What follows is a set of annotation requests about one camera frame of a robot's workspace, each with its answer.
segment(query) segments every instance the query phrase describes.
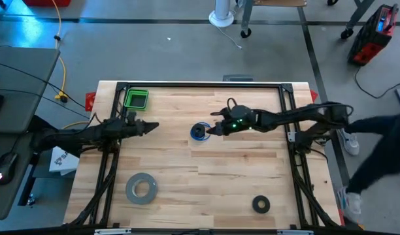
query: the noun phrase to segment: white sneaker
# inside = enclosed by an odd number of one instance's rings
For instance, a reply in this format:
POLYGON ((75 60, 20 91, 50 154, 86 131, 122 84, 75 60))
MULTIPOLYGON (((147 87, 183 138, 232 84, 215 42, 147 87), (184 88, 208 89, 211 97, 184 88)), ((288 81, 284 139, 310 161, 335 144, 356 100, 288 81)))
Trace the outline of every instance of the white sneaker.
POLYGON ((338 190, 337 194, 344 216, 361 225, 361 196, 357 193, 346 193, 346 187, 338 190))
POLYGON ((357 136, 355 134, 348 134, 344 129, 337 130, 342 138, 345 151, 350 155, 356 156, 359 153, 359 144, 357 141, 357 136))

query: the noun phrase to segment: gray floor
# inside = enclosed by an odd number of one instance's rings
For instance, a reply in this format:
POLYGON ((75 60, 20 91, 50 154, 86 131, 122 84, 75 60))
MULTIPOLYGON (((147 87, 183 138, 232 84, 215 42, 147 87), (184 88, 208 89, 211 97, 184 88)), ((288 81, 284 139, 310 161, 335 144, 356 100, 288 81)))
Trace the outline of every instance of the gray floor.
MULTIPOLYGON (((213 0, 109 2, 74 0, 70 7, 61 9, 61 15, 64 18, 206 20, 214 7, 213 0)), ((362 21, 381 3, 394 2, 400 4, 400 0, 376 1, 362 21)), ((334 7, 326 6, 326 1, 308 1, 304 11, 309 21, 346 22, 355 9, 352 0, 342 0, 334 7)), ((21 0, 13 0, 5 16, 17 15, 31 17, 23 22, 0 22, 0 45, 54 47, 53 35, 58 24, 39 22, 32 17, 56 18, 53 8, 27 8, 21 0)), ((252 20, 299 21, 299 15, 296 8, 254 7, 252 20)), ((300 25, 251 25, 250 28, 252 35, 247 39, 240 38, 240 25, 224 29, 243 47, 239 50, 206 23, 63 23, 60 50, 67 66, 66 92, 84 102, 84 94, 95 91, 99 80, 221 81, 225 74, 251 74, 258 81, 308 82, 313 90, 318 90, 300 25)), ((354 106, 351 120, 398 113, 400 106, 393 92, 375 100, 355 85, 353 75, 357 68, 346 63, 354 38, 339 40, 343 29, 343 26, 309 26, 328 99, 354 106)), ((50 81, 60 85, 61 77, 58 64, 50 81)), ((395 30, 390 45, 360 70, 358 79, 374 94, 400 82, 400 27, 395 30)), ((46 97, 54 95, 52 89, 45 92, 46 97)), ((66 105, 83 112, 71 102, 66 105)), ((82 121, 81 117, 46 101, 41 102, 37 113, 56 127, 82 121)), ((350 175, 378 140, 378 136, 369 134, 358 137, 360 155, 346 155, 350 175)), ((338 189, 342 185, 330 146, 326 151, 331 159, 331 177, 338 189)), ((33 208, 13 206, 9 217, 0 221, 0 230, 60 225, 70 188, 70 181, 37 181, 33 192, 40 199, 38 203, 33 208)), ((363 223, 367 230, 400 233, 400 176, 380 180, 363 193, 363 199, 363 223)))

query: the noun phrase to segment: person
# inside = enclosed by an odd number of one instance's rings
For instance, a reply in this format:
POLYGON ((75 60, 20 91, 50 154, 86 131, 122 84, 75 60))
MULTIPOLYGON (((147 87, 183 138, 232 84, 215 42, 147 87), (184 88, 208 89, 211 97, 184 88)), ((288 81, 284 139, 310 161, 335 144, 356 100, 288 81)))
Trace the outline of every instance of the person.
POLYGON ((345 150, 351 155, 358 155, 359 144, 354 133, 382 135, 373 152, 351 177, 348 186, 337 193, 344 216, 359 223, 361 192, 384 176, 400 173, 400 114, 361 119, 339 130, 345 150))

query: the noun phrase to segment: red toolbox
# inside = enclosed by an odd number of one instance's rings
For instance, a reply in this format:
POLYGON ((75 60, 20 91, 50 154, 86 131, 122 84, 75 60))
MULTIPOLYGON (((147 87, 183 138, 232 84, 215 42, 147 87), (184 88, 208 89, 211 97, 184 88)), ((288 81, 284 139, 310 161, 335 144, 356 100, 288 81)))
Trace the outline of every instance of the red toolbox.
MULTIPOLYGON (((23 0, 29 7, 54 7, 52 0, 23 0)), ((58 7, 68 7, 71 0, 55 0, 58 7)))

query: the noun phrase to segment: computer mouse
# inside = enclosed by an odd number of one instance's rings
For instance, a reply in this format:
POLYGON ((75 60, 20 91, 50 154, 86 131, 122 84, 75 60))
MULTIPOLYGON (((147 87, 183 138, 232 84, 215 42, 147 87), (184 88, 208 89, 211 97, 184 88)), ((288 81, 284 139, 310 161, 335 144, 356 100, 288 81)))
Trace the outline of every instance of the computer mouse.
POLYGON ((18 154, 8 152, 0 156, 0 185, 8 184, 14 177, 18 154))

